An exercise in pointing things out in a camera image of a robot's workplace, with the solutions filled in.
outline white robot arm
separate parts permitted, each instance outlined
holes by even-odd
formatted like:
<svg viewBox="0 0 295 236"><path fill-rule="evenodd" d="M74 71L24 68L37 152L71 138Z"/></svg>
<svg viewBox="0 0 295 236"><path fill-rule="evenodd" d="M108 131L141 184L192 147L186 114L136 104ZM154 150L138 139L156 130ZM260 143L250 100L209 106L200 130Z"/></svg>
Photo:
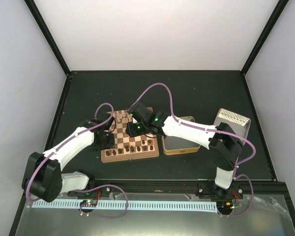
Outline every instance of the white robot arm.
<svg viewBox="0 0 295 236"><path fill-rule="evenodd" d="M216 127L214 125L203 125L190 121L181 120L173 116L166 115L163 112L154 115L151 111L138 103L134 105L128 112L133 116L137 123L129 123L126 132L131 137L150 133L180 137L211 150L212 156L215 157L217 165L215 184L223 189L228 189L233 179L234 164L241 152L242 143L237 142L235 138L224 136L220 137L214 132L207 130L229 129L225 127ZM138 132L136 127L143 123L145 130ZM89 127L96 125L93 121L87 121L84 125L78 127L68 138L50 150L39 154L34 152L28 160L26 171L24 174L22 188L26 189L33 172L39 163L45 157L54 153L54 155L45 163L37 176L35 177L30 193L40 197L41 199L51 202L60 193L85 189L89 177L80 172L70 174L61 174L67 163L74 158L85 147L96 144L98 149L107 149L114 145L114 137L108 133L111 122L96 130L89 130L83 134Z"/></svg>

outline red wire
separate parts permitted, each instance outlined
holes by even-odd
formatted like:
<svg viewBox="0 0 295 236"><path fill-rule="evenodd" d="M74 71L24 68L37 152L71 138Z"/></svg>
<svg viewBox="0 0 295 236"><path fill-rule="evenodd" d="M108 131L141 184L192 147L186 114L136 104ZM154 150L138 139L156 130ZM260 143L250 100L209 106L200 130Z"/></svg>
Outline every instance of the red wire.
<svg viewBox="0 0 295 236"><path fill-rule="evenodd" d="M97 193L97 200L99 200L99 197L100 197L100 194L101 194L100 189L98 189L97 192L98 192L98 193Z"/></svg>
<svg viewBox="0 0 295 236"><path fill-rule="evenodd" d="M232 193L242 203L242 200L237 196L237 194L234 191L232 191Z"/></svg>

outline wooden chessboard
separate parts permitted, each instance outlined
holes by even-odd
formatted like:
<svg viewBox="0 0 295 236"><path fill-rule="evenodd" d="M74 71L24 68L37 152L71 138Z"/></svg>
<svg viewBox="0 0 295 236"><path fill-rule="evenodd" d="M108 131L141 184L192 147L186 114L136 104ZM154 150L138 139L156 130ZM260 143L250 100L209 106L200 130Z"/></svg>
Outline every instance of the wooden chessboard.
<svg viewBox="0 0 295 236"><path fill-rule="evenodd" d="M114 118L116 124L113 122L109 131L112 131L114 134L115 145L112 149L101 151L102 162L116 162L159 156L156 135L147 134L153 138L145 135L130 138L126 134L127 123L132 122L132 117L128 114L127 110L116 111Z"/></svg>

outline black frame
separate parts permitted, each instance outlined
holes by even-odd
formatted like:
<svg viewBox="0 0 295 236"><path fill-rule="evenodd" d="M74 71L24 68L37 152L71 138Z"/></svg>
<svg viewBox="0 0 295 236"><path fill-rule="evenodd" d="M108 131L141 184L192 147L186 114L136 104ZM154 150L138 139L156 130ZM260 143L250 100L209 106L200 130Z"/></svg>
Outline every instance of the black frame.
<svg viewBox="0 0 295 236"><path fill-rule="evenodd" d="M241 70L241 74L242 74L242 78L245 81L245 85L246 85L246 90L249 94L249 99L251 102L251 105L253 107L253 112L255 117L257 118L258 121L258 128L260 130L260 133L262 134L262 142L264 143L264 146L266 147L266 142L263 136L263 133L261 131L261 126L259 123L259 119L257 117L257 113L248 89L248 85L245 79L245 74L247 73L247 71L249 70L249 68L251 67L254 59L256 58L256 56L258 55L258 52L260 51L261 47L263 46L264 42L266 41L268 35L270 34L271 30L273 29L276 21L278 20L279 16L281 15L282 11L284 10L285 6L287 5L289 0L279 0L273 13L271 14L266 26L264 27L261 35L259 36L252 52L250 53L244 67ZM70 88L70 84L71 84L71 80L73 78L73 76L71 76L71 71L68 68L56 42L54 41L46 23L44 22L34 0L24 0L24 2L27 4L29 10L31 11L34 19L36 20L38 26L40 27L42 33L44 34L48 44L50 45L52 51L54 52L58 62L60 63L64 73L66 74L66 81L61 93L61 97L60 97L60 101L56 110L56 114L52 123L52 127L47 139L47 143L45 145L45 150L52 148L53 142L54 142L54 138L55 138L55 133L57 131L58 128L58 124L59 124L59 119L60 116L62 114L62 110L64 107L64 103L66 101L66 97ZM287 186L284 182L277 182L276 179L276 173L274 170L274 166L272 164L271 159L269 158L268 160L269 164L270 164L270 170L273 173L274 179L272 181L252 181L253 186L254 186L254 192L255 194L271 194L271 195L283 195L286 201L286 204L288 206L288 210L290 212L290 215L292 217L292 221L293 221L293 226L295 228L295 208L293 205L293 202L291 200L290 194L288 192ZM119 186L122 186L123 189L126 192L150 192L152 190L154 190L156 187L161 188L164 190L164 193L166 192L171 192L171 193L197 193L198 189L199 189L199 185L203 186L203 185L211 185L212 181L211 180L203 180L203 181L144 181L144 182L140 182L140 181L136 181L136 180L132 180L132 181L109 181L109 182L105 182L105 181L101 181L101 182L97 182L96 185L101 185L101 184L117 184ZM243 190L243 194L249 194L250 193L250 186L248 184L248 182L246 181L236 181L235 184L240 184L240 188ZM16 234L17 228L18 228L18 224L20 222L21 216L22 216L22 212L24 209L26 203L26 199L25 199L25 194L23 193L22 197L21 197L21 201L19 204L19 207L17 209L11 230L10 230L10 236L13 236Z"/></svg>

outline white cable tray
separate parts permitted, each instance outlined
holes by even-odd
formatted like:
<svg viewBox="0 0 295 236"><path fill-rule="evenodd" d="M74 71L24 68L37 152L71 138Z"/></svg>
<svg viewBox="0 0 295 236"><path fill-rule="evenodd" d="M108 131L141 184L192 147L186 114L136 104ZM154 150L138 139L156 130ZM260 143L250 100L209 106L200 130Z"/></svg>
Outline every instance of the white cable tray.
<svg viewBox="0 0 295 236"><path fill-rule="evenodd" d="M51 203L44 200L34 202L32 208L62 208L78 209L80 202L77 199L55 199ZM128 210L171 210L171 211L205 211L217 212L215 202L174 202L174 201L128 201ZM97 206L84 206L83 209L123 210L126 201L99 200Z"/></svg>

